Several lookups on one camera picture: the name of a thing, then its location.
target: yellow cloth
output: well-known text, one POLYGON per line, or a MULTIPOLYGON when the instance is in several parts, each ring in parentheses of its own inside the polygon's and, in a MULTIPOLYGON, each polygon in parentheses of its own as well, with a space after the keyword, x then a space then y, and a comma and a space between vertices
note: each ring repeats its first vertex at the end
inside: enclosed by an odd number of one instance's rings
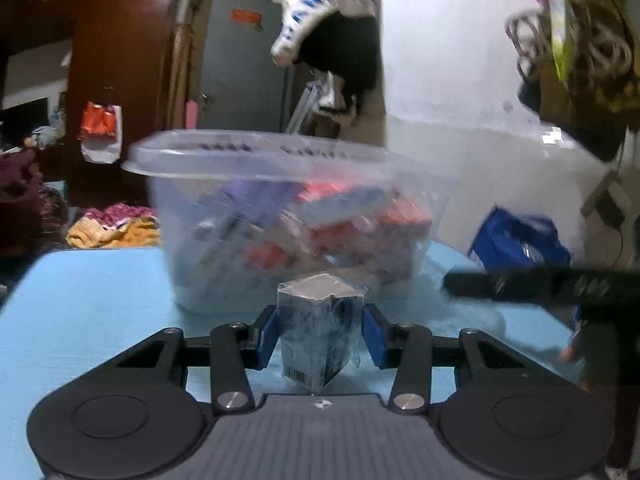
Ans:
POLYGON ((66 233, 66 242, 78 249, 147 247, 160 241, 160 231, 150 217, 131 220, 118 229, 107 229, 96 220, 82 217, 66 233))
POLYGON ((127 230, 105 247, 149 247, 160 244, 160 231, 151 218, 138 218, 127 224, 127 230))

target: clear plastic container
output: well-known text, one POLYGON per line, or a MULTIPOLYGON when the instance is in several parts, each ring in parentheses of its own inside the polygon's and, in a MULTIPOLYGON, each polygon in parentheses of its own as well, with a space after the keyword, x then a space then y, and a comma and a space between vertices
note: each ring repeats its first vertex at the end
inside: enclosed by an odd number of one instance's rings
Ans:
POLYGON ((161 132, 124 168, 148 176, 175 300, 203 313, 259 311, 323 271, 372 301, 412 278, 453 185, 383 148, 235 131, 161 132))

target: metal screw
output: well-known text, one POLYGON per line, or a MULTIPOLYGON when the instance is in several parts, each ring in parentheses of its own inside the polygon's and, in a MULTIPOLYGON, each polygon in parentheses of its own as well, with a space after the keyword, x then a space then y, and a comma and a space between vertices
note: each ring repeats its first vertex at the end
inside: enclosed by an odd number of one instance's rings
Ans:
POLYGON ((327 408, 332 407, 334 404, 327 399, 322 399, 322 400, 316 400, 316 402, 314 402, 314 406, 316 408, 319 408, 320 410, 326 410, 327 408))
POLYGON ((581 276, 580 279, 575 282, 574 296, 580 297, 581 295, 583 295, 584 291, 587 290, 587 285, 589 285, 589 283, 587 282, 587 278, 585 276, 581 276))
POLYGON ((495 294, 500 294, 501 291, 504 289, 505 285, 507 284, 508 279, 505 278, 504 276, 501 276, 500 278, 498 278, 498 281, 495 282, 494 285, 494 293, 495 294))
POLYGON ((249 399, 242 392, 227 392, 218 397, 218 404, 228 410, 242 408, 249 399))
POLYGON ((424 406, 424 399, 418 394, 401 394, 396 396, 394 404, 401 410, 419 410, 424 406))
POLYGON ((598 297, 603 298, 610 288, 611 284, 609 283, 609 280, 602 280, 598 288, 598 297))

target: barcode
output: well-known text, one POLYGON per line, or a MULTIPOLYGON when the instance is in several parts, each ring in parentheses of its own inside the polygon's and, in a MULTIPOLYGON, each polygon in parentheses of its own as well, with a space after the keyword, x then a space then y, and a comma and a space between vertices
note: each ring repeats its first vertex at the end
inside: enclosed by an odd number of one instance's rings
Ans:
POLYGON ((284 367, 284 375, 289 379, 296 381, 297 383, 302 383, 305 386, 311 387, 311 376, 301 372, 300 370, 296 370, 290 366, 284 367))

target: small box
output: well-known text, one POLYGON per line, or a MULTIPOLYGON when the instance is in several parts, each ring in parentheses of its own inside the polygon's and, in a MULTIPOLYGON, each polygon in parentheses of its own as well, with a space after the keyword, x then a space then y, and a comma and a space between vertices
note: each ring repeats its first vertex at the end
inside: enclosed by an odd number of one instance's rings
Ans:
POLYGON ((322 273, 278 286, 282 374, 319 392, 354 355, 365 290, 322 273))

